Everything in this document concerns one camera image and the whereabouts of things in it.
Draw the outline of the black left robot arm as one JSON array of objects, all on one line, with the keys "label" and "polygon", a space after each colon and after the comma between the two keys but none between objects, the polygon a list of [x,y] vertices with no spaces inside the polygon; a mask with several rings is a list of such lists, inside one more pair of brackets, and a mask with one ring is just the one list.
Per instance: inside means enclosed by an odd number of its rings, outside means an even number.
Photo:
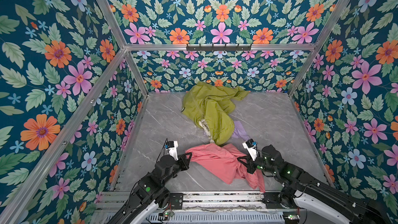
[{"label": "black left robot arm", "polygon": [[154,211],[165,207],[170,199],[166,188],[169,180],[179,172],[189,169],[192,153],[184,153],[174,158],[162,156],[152,172],[147,173],[133,187],[121,209],[109,220],[109,224],[141,224]]}]

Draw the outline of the green zip jacket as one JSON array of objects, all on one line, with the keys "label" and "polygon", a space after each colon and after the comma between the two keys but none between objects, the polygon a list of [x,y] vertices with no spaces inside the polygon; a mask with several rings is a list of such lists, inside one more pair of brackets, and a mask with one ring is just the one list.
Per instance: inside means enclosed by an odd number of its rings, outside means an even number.
[{"label": "green zip jacket", "polygon": [[183,97],[182,113],[216,145],[223,145],[232,136],[235,124],[229,116],[235,110],[234,101],[242,101],[250,92],[241,87],[216,87],[198,82]]}]

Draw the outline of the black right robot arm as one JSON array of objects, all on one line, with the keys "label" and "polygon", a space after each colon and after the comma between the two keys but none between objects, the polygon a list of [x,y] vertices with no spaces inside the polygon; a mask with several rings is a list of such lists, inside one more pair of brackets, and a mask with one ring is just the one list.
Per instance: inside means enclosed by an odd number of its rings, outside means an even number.
[{"label": "black right robot arm", "polygon": [[357,199],[316,179],[302,168],[286,162],[273,145],[262,149],[248,140],[248,154],[238,158],[247,172],[259,172],[282,184],[277,202],[284,207],[303,208],[335,224],[388,224],[387,213],[374,200]]}]

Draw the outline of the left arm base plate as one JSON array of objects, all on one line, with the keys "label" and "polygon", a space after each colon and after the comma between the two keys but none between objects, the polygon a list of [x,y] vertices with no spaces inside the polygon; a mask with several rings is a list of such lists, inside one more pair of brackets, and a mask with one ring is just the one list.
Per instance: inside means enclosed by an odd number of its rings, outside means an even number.
[{"label": "left arm base plate", "polygon": [[171,209],[171,210],[180,210],[182,209],[183,205],[183,198],[184,194],[180,192],[172,192],[168,193],[166,196],[161,198],[159,202],[159,207],[158,209],[165,210],[165,209]]}]

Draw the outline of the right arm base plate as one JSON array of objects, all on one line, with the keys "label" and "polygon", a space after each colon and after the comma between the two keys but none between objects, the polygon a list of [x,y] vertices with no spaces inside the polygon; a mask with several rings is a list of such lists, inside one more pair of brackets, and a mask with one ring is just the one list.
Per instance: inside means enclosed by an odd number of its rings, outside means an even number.
[{"label": "right arm base plate", "polygon": [[265,192],[262,202],[269,208],[297,208],[294,198],[283,192]]}]

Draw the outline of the pink cloth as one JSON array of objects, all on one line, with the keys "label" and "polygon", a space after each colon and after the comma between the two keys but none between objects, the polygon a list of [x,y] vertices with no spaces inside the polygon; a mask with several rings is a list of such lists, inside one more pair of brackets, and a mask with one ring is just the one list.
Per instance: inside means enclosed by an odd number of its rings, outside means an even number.
[{"label": "pink cloth", "polygon": [[248,173],[247,168],[238,161],[244,154],[233,144],[223,147],[216,144],[200,145],[187,149],[186,153],[192,153],[192,162],[198,163],[228,185],[235,179],[245,179],[252,189],[266,192],[263,174],[260,171]]}]

